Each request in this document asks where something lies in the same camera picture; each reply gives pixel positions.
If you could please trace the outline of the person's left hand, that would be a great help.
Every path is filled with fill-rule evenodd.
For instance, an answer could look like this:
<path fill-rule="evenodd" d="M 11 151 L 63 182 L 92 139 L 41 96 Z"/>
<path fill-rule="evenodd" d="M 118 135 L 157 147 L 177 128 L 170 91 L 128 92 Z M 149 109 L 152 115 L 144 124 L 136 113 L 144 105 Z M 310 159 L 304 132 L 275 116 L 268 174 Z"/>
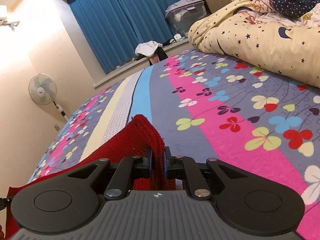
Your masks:
<path fill-rule="evenodd" d="M 1 225 L 0 225 L 0 240 L 4 240 L 4 232 Z"/>

